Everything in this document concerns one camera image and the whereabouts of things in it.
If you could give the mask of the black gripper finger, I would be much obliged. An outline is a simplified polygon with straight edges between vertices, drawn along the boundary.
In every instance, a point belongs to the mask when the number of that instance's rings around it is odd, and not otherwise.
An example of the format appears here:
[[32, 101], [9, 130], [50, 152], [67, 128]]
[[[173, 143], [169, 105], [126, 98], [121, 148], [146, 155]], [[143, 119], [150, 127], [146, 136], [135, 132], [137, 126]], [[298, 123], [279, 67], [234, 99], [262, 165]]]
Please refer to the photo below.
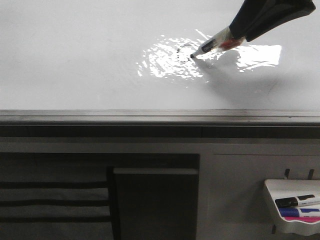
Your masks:
[[245, 0], [229, 25], [234, 39], [251, 42], [268, 31], [316, 9], [311, 0]]

